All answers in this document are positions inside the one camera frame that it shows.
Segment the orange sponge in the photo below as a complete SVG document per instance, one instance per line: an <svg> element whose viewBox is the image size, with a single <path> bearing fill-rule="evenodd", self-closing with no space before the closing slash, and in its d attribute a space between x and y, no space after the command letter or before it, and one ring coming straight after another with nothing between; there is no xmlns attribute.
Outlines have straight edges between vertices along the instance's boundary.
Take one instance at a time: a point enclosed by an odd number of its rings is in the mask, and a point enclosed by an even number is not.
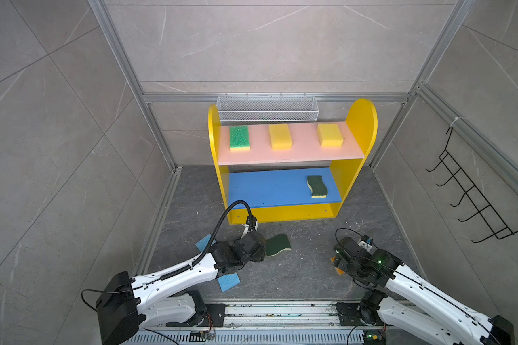
<svg viewBox="0 0 518 345"><path fill-rule="evenodd" d="M335 257L332 257L332 258L331 258L331 262L332 262L332 264L334 264L334 263L335 263ZM337 271L337 273L338 273L339 275L343 275L343 274L345 274L345 272L344 272L344 271L342 271L341 269L339 269L338 267L336 267L336 266L334 266L334 267L335 267L335 269L336 269L336 271Z"/></svg>

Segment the dark green scourer sponge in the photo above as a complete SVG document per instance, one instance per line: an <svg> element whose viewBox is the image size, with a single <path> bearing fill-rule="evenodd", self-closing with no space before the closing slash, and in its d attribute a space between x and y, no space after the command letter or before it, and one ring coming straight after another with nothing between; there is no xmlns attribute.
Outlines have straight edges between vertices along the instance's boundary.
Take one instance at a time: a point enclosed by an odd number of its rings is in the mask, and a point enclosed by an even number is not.
<svg viewBox="0 0 518 345"><path fill-rule="evenodd" d="M266 240L266 256L274 257L283 251L291 250L292 246L286 234L277 234Z"/></svg>
<svg viewBox="0 0 518 345"><path fill-rule="evenodd" d="M326 198L328 195L327 186L324 184L321 175L308 175L306 183L311 192L311 198Z"/></svg>

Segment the yellow sponge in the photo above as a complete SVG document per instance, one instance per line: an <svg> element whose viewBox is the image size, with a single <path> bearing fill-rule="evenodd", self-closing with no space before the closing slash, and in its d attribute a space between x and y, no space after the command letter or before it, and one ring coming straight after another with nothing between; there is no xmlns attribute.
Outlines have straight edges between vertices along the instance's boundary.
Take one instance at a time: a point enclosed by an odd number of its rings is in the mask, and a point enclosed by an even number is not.
<svg viewBox="0 0 518 345"><path fill-rule="evenodd" d="M340 127L336 123L320 123L317 125L319 142L323 148L342 147L344 139Z"/></svg>
<svg viewBox="0 0 518 345"><path fill-rule="evenodd" d="M287 124L270 124L268 131L271 140L271 148L273 150L289 150L292 148L293 141L289 125Z"/></svg>

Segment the bright green sponge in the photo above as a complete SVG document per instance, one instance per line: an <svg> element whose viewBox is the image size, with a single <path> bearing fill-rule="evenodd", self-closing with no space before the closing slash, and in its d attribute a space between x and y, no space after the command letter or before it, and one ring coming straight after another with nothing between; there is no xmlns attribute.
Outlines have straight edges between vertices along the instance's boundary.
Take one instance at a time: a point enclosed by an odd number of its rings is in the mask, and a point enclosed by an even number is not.
<svg viewBox="0 0 518 345"><path fill-rule="evenodd" d="M230 151L240 152L250 150L250 136L248 126L231 126Z"/></svg>

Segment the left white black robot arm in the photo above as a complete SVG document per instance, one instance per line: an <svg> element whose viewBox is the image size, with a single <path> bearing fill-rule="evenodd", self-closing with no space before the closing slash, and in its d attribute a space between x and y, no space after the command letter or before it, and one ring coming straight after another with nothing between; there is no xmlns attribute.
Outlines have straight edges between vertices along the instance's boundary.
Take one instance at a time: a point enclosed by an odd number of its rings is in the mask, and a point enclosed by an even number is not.
<svg viewBox="0 0 518 345"><path fill-rule="evenodd" d="M249 231L235 241L211 240L196 257L165 270L135 277L127 271L116 274L95 303L101 342L121 344L146 326L200 322L207 308L192 287L262 262L266 244L258 231Z"/></svg>

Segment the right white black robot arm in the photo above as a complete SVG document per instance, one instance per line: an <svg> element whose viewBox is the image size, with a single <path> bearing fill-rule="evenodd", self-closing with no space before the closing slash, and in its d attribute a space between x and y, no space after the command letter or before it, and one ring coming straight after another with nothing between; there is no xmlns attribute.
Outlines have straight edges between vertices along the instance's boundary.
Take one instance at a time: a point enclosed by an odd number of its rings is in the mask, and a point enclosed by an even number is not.
<svg viewBox="0 0 518 345"><path fill-rule="evenodd" d="M343 318L367 326L398 327L430 344L514 344L514 326L458 302L417 275L400 258L374 246L371 238L337 240L332 264L365 288L355 310L336 305Z"/></svg>

